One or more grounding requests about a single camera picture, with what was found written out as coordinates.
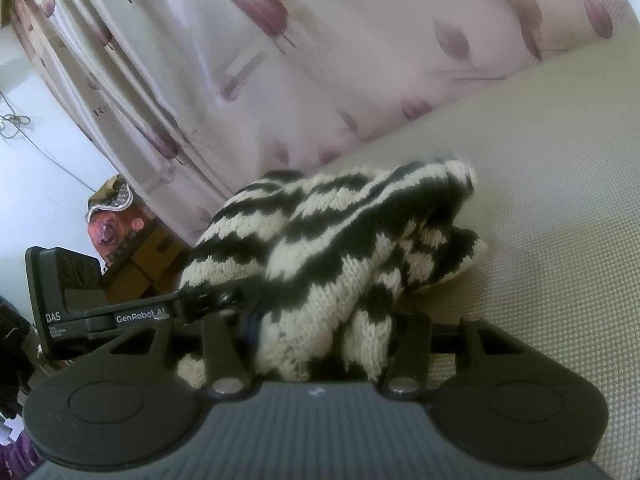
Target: white wall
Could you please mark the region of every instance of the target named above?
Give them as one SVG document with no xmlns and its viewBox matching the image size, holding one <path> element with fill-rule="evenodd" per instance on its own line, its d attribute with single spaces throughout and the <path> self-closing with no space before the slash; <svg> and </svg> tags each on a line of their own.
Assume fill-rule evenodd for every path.
<svg viewBox="0 0 640 480">
<path fill-rule="evenodd" d="M 0 90 L 17 114 L 31 117 L 28 136 L 89 186 L 116 174 L 50 94 L 10 27 L 0 30 Z M 0 115 L 7 113 L 0 102 Z M 97 256 L 84 222 L 91 194 L 24 138 L 0 138 L 0 295 L 29 321 L 24 252 L 59 246 Z"/>
</svg>

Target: wire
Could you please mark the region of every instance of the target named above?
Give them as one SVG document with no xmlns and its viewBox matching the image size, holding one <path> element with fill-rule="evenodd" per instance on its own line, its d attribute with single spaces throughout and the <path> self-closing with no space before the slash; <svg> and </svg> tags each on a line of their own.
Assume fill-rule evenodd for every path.
<svg viewBox="0 0 640 480">
<path fill-rule="evenodd" d="M 2 93 L 2 91 L 0 90 L 0 96 L 2 97 L 2 100 L 5 102 L 5 104 L 8 106 L 9 110 L 11 110 L 10 114 L 7 115 L 0 115 L 0 126 L 2 126 L 2 121 L 6 121 L 8 123 L 11 123 L 13 126 L 15 126 L 15 133 L 13 135 L 6 135 L 4 133 L 4 128 L 0 127 L 0 136 L 3 139 L 6 140 L 11 140 L 11 139 L 15 139 L 15 137 L 17 137 L 18 134 L 22 134 L 24 136 L 25 139 L 27 139 L 30 144 L 36 149 L 38 150 L 42 155 L 44 155 L 46 158 L 48 158 L 51 162 L 53 162 L 57 167 L 60 168 L 60 170 L 64 171 L 66 174 L 68 174 L 68 176 L 70 176 L 72 179 L 74 179 L 75 181 L 79 182 L 80 184 L 82 184 L 85 188 L 87 188 L 89 191 L 95 193 L 95 189 L 91 186 L 89 186 L 87 183 L 85 183 L 81 178 L 79 178 L 78 176 L 74 175 L 73 173 L 71 173 L 71 171 L 69 171 L 67 168 L 65 168 L 62 164 L 60 164 L 57 160 L 55 160 L 54 158 L 52 158 L 51 156 L 47 155 L 47 153 L 43 152 L 42 149 L 40 148 L 40 146 L 38 146 L 35 142 L 33 142 L 31 140 L 31 138 L 24 132 L 24 130 L 22 129 L 23 126 L 27 126 L 28 124 L 31 124 L 31 118 L 29 116 L 26 115 L 18 115 L 15 113 L 15 109 L 14 107 L 12 107 L 9 104 L 9 101 L 7 100 L 7 98 L 5 97 L 5 95 Z"/>
</svg>

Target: black and white knitted sweater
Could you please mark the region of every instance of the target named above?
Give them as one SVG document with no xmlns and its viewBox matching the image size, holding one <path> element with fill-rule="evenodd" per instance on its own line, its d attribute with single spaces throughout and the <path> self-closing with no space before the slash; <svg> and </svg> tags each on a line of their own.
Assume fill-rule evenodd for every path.
<svg viewBox="0 0 640 480">
<path fill-rule="evenodd" d="M 259 275 L 267 309 L 254 372 L 314 378 L 337 356 L 371 380 L 384 371 L 402 293 L 453 278 L 484 249 L 453 226 L 474 174 L 458 160 L 307 178 L 275 171 L 241 189 L 194 249 L 180 288 Z M 178 374 L 204 382 L 191 357 Z"/>
</svg>

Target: curtain fold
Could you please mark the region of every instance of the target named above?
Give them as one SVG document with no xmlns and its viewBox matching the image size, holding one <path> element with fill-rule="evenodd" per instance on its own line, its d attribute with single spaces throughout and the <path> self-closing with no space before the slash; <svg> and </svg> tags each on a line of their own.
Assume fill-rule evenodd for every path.
<svg viewBox="0 0 640 480">
<path fill-rule="evenodd" d="M 191 244 L 267 170 L 311 172 L 637 23 L 627 0 L 13 0 L 12 21 L 69 115 Z"/>
</svg>

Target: purple knitted cloth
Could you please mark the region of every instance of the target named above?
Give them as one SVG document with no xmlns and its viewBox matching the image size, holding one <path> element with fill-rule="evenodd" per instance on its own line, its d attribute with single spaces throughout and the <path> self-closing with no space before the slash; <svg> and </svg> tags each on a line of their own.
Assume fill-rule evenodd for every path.
<svg viewBox="0 0 640 480">
<path fill-rule="evenodd" d="M 23 431 L 14 443 L 0 446 L 0 480 L 22 480 L 42 461 Z"/>
</svg>

